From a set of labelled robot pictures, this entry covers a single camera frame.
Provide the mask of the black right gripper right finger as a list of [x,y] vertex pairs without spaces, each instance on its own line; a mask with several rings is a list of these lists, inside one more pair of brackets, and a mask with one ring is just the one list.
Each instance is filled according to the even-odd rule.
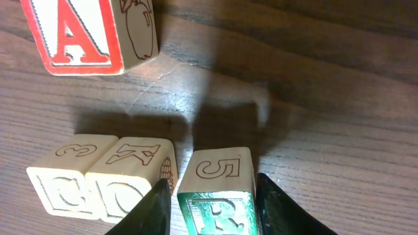
[[266,174],[257,174],[256,208],[261,234],[336,235],[311,216]]

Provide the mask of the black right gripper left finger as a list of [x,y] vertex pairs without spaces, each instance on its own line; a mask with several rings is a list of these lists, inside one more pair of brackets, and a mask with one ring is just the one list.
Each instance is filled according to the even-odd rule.
[[170,213],[171,193],[163,178],[105,235],[169,235]]

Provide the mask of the yellow letter O block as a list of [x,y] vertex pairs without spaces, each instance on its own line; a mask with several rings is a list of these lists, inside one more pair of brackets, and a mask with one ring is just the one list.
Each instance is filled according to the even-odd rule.
[[123,137],[85,174],[93,214],[120,222],[160,180],[172,195],[178,182],[174,145],[163,138]]

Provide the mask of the green letter R block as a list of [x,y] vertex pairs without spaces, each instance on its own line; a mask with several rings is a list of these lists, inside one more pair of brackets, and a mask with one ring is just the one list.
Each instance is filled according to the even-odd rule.
[[259,233],[247,147],[193,152],[177,199],[190,234]]

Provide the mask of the yellow letter C block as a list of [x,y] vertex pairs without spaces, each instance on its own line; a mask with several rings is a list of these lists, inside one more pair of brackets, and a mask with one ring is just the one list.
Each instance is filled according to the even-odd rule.
[[85,174],[118,140],[114,135],[75,134],[26,168],[50,215],[99,218]]

